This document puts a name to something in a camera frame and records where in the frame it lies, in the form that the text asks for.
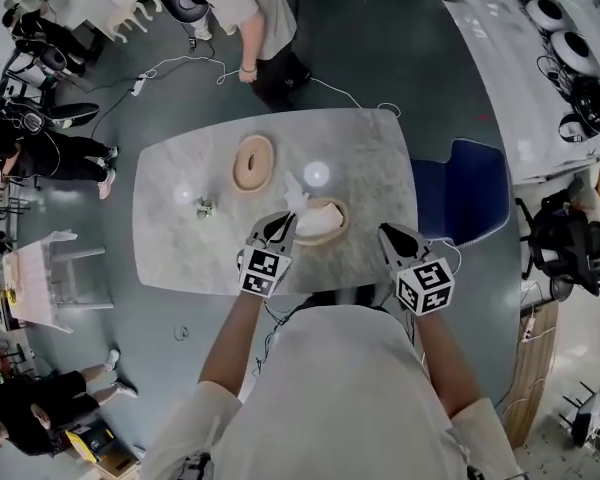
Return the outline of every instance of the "gray floor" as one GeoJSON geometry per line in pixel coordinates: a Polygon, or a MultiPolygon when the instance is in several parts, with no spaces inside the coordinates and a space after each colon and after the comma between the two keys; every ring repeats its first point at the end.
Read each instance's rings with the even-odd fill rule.
{"type": "MultiPolygon", "coordinates": [[[[135,76],[160,60],[187,54],[182,28],[166,15],[134,32],[127,45],[110,44],[90,76],[97,84],[135,76]]],[[[314,76],[351,92],[363,106],[393,102],[402,109],[400,124],[412,157],[444,160],[454,137],[465,136],[502,148],[493,112],[471,56],[440,0],[302,0],[297,40],[299,57],[314,76]]],[[[228,70],[238,66],[240,40],[216,32],[213,45],[228,70]]],[[[195,54],[208,52],[207,45],[195,54]]],[[[160,74],[167,72],[165,66],[160,74]]],[[[138,400],[118,399],[104,416],[129,443],[148,447],[174,398],[191,388],[231,298],[178,293],[143,286],[134,264],[131,201],[135,169],[143,148],[187,130],[266,112],[249,88],[233,76],[216,85],[220,67],[191,63],[162,80],[145,84],[139,98],[127,97],[107,117],[95,138],[117,144],[118,178],[109,199],[97,200],[95,188],[79,183],[42,182],[40,211],[22,219],[21,245],[51,230],[70,228],[78,244],[104,244],[104,257],[85,261],[85,279],[105,278],[115,309],[68,313],[75,329],[68,335],[46,328],[29,331],[35,350],[62,371],[103,360],[108,348],[122,351],[121,370],[140,391],[138,400]],[[189,337],[176,341],[181,326],[189,337]]],[[[90,95],[70,88],[63,101],[95,101],[103,110],[129,87],[90,95]]],[[[298,95],[297,107],[350,107],[342,95],[316,83],[298,95]]],[[[88,134],[91,127],[79,130],[88,134]]],[[[464,250],[453,307],[445,311],[462,348],[474,365],[485,393],[499,399],[507,390],[514,363],[519,309],[520,253],[515,219],[496,235],[464,250]]],[[[455,262],[453,252],[450,262],[455,262]]],[[[302,297],[274,299],[293,307],[302,297]]],[[[261,318],[256,347],[273,326],[261,318]]],[[[112,380],[112,375],[100,385],[112,380]]],[[[0,474],[17,478],[68,478],[65,462],[26,458],[0,474]],[[40,471],[31,476],[33,470],[40,471]]]]}

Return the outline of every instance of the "beige oval tray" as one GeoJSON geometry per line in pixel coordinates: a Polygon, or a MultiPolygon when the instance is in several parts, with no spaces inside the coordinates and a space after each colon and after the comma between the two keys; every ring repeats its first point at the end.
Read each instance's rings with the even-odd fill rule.
{"type": "Polygon", "coordinates": [[[328,242],[331,242],[335,238],[338,238],[349,228],[349,208],[342,201],[339,201],[332,197],[318,197],[316,199],[309,199],[308,206],[309,208],[320,208],[322,206],[327,206],[329,203],[335,204],[336,208],[338,208],[338,210],[340,210],[340,213],[342,213],[342,217],[344,218],[342,226],[340,226],[334,231],[324,233],[322,235],[296,236],[293,240],[295,243],[297,243],[298,245],[305,245],[309,247],[323,245],[328,242]]]}
{"type": "Polygon", "coordinates": [[[271,180],[275,159],[271,141],[262,135],[245,137],[233,162],[231,179],[240,192],[257,192],[271,180]]]}

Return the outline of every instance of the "blue chair seat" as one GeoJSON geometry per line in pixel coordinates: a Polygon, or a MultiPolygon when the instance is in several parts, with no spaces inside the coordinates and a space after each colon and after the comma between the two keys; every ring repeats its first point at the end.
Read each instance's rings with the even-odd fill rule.
{"type": "Polygon", "coordinates": [[[456,246],[480,240],[509,220],[509,183],[502,152],[456,139],[445,162],[411,160],[418,228],[430,240],[456,246]]]}

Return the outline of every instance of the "marble table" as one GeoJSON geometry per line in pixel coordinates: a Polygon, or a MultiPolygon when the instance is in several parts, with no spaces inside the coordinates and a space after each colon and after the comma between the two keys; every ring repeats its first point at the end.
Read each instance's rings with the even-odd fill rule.
{"type": "Polygon", "coordinates": [[[133,242],[140,282],[208,294],[238,291],[236,254],[256,221],[286,209],[285,171],[312,197],[334,197],[351,214],[331,243],[294,245],[294,264],[276,293],[312,293],[386,280],[376,230],[382,222],[417,229],[415,185],[397,119],[389,110],[324,109],[269,114],[184,133],[142,151],[133,193],[133,242]],[[252,194],[232,183],[240,141],[268,137],[275,149],[271,182],[252,194]],[[303,180],[313,161],[329,166],[326,185],[303,180]],[[210,198],[213,215],[196,216],[193,199],[210,198]]]}

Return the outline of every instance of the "wood plank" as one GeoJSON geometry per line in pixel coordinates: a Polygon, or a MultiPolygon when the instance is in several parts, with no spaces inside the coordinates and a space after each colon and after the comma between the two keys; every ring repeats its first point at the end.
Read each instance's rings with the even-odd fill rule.
{"type": "Polygon", "coordinates": [[[505,401],[504,429],[514,449],[525,443],[544,392],[555,346],[558,303],[536,307],[534,316],[532,338],[535,339],[522,342],[527,318],[519,329],[514,381],[505,401]]]}

